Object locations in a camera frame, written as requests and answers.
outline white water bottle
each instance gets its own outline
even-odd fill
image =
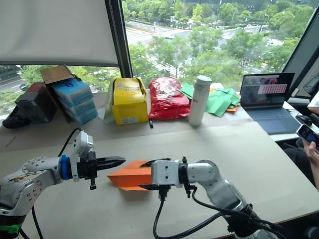
[[[199,126],[202,122],[208,95],[211,79],[207,76],[197,76],[194,83],[194,93],[190,105],[190,114],[188,122],[191,126]]]

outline black cable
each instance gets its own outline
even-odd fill
[[[176,235],[173,235],[173,236],[169,236],[169,237],[160,237],[157,233],[156,233],[156,229],[157,229],[157,225],[158,225],[158,221],[159,221],[159,218],[160,218],[160,213],[161,213],[161,210],[163,208],[163,205],[164,205],[164,200],[161,200],[160,201],[160,206],[159,206],[159,210],[158,210],[158,213],[155,217],[155,220],[154,220],[154,225],[153,225],[153,235],[156,239],[180,239],[180,238],[184,238],[186,236],[189,236],[193,233],[195,233],[196,231],[202,229],[203,227],[207,226],[208,224],[210,224],[211,222],[213,222],[214,220],[216,220],[217,218],[219,218],[220,216],[222,216],[223,214],[222,213],[216,213],[215,215],[213,215],[212,217],[208,218],[207,220],[205,220],[204,222],[194,226],[193,228],[191,229],[188,229],[182,233],[179,233],[179,234],[176,234]]]
[[[260,229],[264,229],[266,231],[269,231],[272,234],[275,234],[279,239],[286,239],[286,237],[283,234],[281,234],[280,232],[278,232],[278,231],[276,231],[274,229],[271,229],[271,228],[269,228],[269,227],[267,227],[265,225],[259,225],[259,228]]]
[[[63,151],[65,150],[68,142],[70,141],[71,137],[73,136],[73,134],[76,132],[76,131],[82,131],[81,128],[77,127],[75,128],[74,130],[72,130],[72,132],[70,133],[70,135],[68,136],[68,138],[66,139],[61,151],[59,152],[58,154],[58,157],[60,157],[63,153]],[[39,237],[40,239],[44,239],[43,238],[43,235],[42,235],[42,232],[41,232],[41,229],[40,229],[40,226],[39,226],[39,223],[38,223],[38,220],[36,219],[36,215],[35,215],[35,210],[34,210],[34,206],[32,207],[32,216],[33,216],[33,220],[34,220],[34,224],[35,224],[35,227],[36,227],[36,230],[38,231],[38,234],[39,234]]]
[[[256,226],[258,226],[259,228],[261,229],[264,229],[264,230],[267,230],[273,234],[275,234],[276,236],[278,236],[280,239],[285,239],[286,237],[284,235],[282,235],[281,233],[279,233],[278,231],[276,230],[273,230],[265,225],[262,225],[262,224],[268,224],[270,227],[272,228],[276,228],[278,230],[281,230],[282,227],[279,226],[279,225],[276,225],[274,223],[271,223],[269,221],[266,221],[266,220],[262,220],[262,219],[257,219],[257,218],[251,218],[250,215],[246,214],[246,213],[242,213],[242,212],[237,212],[237,211],[234,211],[234,210],[230,210],[230,209],[224,209],[224,208],[219,208],[219,207],[216,207],[214,205],[210,205],[210,204],[207,204],[207,203],[203,203],[201,201],[199,201],[196,197],[195,197],[195,193],[197,191],[197,188],[195,187],[194,190],[193,190],[193,193],[192,193],[192,198],[193,200],[204,206],[204,207],[207,207],[207,208],[211,208],[211,209],[214,209],[214,210],[217,210],[217,211],[220,211],[222,212],[224,215],[230,215],[230,216],[235,216],[235,217],[241,217],[241,218],[244,218],[244,219],[247,219],[253,223],[256,224]]]
[[[78,131],[82,131],[81,128],[77,127],[77,128],[75,128],[75,129],[70,133],[70,135],[69,135],[69,137],[67,138],[67,140],[65,141],[65,143],[64,143],[64,145],[63,145],[61,151],[59,152],[58,157],[60,157],[60,156],[62,155],[63,151],[65,150],[65,147],[67,146],[67,144],[68,144],[68,142],[70,141],[71,137],[73,136],[73,134],[74,134],[75,131],[77,131],[77,130],[78,130]]]
[[[22,230],[22,228],[20,228],[20,235],[24,238],[24,239],[30,239],[26,234],[25,232]]]
[[[38,231],[40,239],[44,239],[42,232],[41,232],[41,229],[40,229],[40,226],[39,226],[39,223],[38,223],[38,220],[36,219],[34,206],[32,207],[32,216],[33,216],[34,224],[35,224],[36,230]]]

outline smartphone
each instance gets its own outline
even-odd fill
[[[316,150],[319,151],[319,136],[311,128],[303,124],[296,133],[308,143],[314,141],[316,143]]]

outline laptop screen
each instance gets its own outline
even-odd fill
[[[241,105],[282,106],[294,73],[245,75],[241,85]]]

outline red snack package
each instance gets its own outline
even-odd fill
[[[179,90],[181,85],[172,77],[159,77],[149,83],[151,91],[151,112],[153,120],[172,120],[190,113],[189,99]]]

